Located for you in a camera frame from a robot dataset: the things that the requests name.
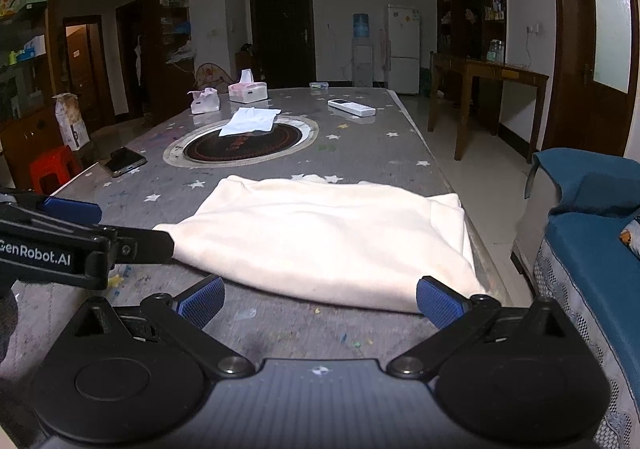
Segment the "dark wooden side table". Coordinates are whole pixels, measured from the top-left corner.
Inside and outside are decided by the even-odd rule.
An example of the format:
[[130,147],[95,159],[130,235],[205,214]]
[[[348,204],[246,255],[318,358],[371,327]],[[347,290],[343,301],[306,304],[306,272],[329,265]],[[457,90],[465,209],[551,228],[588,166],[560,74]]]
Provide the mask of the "dark wooden side table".
[[432,132],[439,118],[437,92],[449,76],[460,78],[460,109],[454,144],[454,161],[461,161],[470,137],[470,122],[473,116],[480,117],[492,134],[500,128],[503,83],[509,82],[532,87],[535,90],[535,108],[533,124],[530,125],[529,141],[521,155],[528,163],[532,162],[537,150],[541,127],[542,109],[549,76],[497,62],[461,58],[447,54],[431,52],[432,90],[431,109],[428,113],[427,131]]

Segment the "pink wet wipes pack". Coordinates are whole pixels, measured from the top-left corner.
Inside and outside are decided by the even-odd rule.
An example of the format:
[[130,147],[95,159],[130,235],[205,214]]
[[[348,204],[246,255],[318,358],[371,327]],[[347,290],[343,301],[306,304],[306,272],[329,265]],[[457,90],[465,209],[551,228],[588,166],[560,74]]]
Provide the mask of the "pink wet wipes pack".
[[197,114],[217,112],[220,109],[220,99],[216,88],[205,87],[204,90],[190,91],[192,95],[191,113]]

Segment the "blue covered sofa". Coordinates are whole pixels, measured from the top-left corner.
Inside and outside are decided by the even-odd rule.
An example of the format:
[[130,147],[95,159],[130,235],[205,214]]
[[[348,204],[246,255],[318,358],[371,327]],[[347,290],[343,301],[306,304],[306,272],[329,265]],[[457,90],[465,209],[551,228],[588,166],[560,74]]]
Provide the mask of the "blue covered sofa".
[[639,444],[639,164],[554,148],[537,152],[511,261],[552,297],[611,386],[594,435],[601,448]]

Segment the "dark wooden door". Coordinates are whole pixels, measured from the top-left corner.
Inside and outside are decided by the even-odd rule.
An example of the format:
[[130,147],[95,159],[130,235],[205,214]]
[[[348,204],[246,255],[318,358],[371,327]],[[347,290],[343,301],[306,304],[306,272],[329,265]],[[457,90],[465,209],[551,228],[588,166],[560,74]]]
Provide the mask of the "dark wooden door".
[[250,0],[255,65],[270,88],[316,79],[314,0]]

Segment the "dark wall shelf unit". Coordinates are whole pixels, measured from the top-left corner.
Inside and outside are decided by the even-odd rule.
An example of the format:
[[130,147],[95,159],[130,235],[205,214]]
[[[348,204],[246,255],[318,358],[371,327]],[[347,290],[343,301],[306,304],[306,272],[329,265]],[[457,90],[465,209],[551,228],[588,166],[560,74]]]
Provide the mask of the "dark wall shelf unit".
[[436,52],[503,61],[506,0],[437,0]]

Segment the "red plastic stool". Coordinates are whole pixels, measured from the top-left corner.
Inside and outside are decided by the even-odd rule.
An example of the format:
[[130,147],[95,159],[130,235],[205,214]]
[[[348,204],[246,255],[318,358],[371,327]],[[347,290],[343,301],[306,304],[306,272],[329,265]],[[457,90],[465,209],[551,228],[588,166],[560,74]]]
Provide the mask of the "red plastic stool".
[[29,164],[32,186],[41,195],[49,195],[81,171],[81,164],[69,146],[43,152]]

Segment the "water dispenser with bottle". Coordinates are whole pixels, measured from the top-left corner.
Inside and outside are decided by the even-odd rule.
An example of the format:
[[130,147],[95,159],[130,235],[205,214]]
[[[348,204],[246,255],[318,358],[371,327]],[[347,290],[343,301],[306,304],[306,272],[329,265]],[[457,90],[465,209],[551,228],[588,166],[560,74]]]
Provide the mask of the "water dispenser with bottle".
[[352,15],[352,83],[356,87],[373,86],[373,45],[368,14]]

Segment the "round induction cooktop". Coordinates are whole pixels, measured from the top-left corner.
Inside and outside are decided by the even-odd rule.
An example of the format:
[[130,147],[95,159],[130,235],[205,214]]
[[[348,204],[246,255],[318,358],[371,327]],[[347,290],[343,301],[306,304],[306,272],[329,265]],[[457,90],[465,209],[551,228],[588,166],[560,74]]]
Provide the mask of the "round induction cooktop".
[[319,125],[305,117],[277,116],[269,132],[221,136],[228,121],[207,124],[171,143],[163,160],[175,168],[231,169],[276,160],[311,146]]

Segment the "white remote control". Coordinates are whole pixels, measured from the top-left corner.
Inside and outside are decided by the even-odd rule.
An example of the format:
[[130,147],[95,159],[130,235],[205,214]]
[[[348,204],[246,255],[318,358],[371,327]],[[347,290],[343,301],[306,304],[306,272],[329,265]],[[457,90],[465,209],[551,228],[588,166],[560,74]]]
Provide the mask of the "white remote control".
[[374,107],[369,107],[359,102],[352,102],[346,99],[329,99],[327,102],[330,108],[343,111],[356,118],[370,118],[376,114]]

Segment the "white paper on cooktop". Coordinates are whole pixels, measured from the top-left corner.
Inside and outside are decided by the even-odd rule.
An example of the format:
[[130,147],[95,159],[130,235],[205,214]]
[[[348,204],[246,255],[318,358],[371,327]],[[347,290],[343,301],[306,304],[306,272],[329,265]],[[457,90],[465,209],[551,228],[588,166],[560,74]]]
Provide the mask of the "white paper on cooktop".
[[280,109],[240,108],[219,131],[220,137],[247,133],[268,133],[281,113]]

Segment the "cream white garment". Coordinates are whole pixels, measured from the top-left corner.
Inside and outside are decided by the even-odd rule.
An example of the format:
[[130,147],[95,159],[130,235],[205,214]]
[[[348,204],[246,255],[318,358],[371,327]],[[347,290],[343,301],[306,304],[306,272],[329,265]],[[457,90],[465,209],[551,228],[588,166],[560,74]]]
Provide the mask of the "cream white garment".
[[485,291],[455,194],[228,176],[193,215],[160,230],[183,264],[303,301],[417,313],[424,276],[465,297]]

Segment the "black smartphone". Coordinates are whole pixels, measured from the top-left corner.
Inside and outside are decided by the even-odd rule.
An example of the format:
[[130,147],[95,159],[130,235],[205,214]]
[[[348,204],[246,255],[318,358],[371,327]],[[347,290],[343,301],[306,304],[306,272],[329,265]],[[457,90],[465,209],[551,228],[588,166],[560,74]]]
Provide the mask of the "black smartphone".
[[119,177],[145,165],[146,157],[127,147],[118,148],[108,159],[101,162],[102,168],[112,177]]

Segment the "dark wooden display cabinet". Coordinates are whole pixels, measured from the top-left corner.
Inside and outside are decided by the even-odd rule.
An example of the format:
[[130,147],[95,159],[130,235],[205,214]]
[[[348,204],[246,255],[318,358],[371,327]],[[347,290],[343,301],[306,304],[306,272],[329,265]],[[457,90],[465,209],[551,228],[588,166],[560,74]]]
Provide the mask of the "dark wooden display cabinet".
[[186,108],[191,82],[175,54],[189,41],[188,0],[1,0],[1,165],[32,188],[29,164],[66,146],[53,97],[78,97],[96,135],[131,119],[155,125]]

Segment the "white refrigerator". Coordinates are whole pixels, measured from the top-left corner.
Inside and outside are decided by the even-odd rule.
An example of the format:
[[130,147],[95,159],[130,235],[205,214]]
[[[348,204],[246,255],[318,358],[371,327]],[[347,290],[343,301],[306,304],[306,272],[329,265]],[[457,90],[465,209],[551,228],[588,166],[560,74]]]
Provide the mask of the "white refrigerator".
[[387,87],[398,94],[416,95],[420,91],[420,12],[412,7],[390,4],[385,23]]

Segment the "white paper bag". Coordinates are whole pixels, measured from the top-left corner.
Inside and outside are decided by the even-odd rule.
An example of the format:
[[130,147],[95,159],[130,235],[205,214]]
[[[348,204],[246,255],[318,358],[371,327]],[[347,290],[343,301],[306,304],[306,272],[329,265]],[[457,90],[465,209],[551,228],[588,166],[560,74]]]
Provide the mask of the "white paper bag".
[[79,151],[90,143],[90,137],[80,112],[78,97],[72,93],[61,93],[53,99],[54,114],[63,143],[69,146],[70,150]]

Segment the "small clear plastic box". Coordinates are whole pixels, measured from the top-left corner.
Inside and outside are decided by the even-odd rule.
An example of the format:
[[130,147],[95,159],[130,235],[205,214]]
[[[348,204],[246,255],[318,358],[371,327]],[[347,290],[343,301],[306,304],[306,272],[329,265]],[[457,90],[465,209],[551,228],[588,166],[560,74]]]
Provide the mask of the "small clear plastic box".
[[310,82],[309,88],[313,92],[327,91],[329,89],[329,83],[328,82]]

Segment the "wooden door with glass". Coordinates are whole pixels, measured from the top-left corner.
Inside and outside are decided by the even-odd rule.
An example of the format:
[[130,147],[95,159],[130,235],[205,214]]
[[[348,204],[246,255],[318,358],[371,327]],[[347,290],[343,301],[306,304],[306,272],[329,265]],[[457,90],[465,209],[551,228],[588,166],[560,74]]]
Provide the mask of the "wooden door with glass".
[[639,77],[639,0],[555,0],[555,60],[542,146],[622,156]]

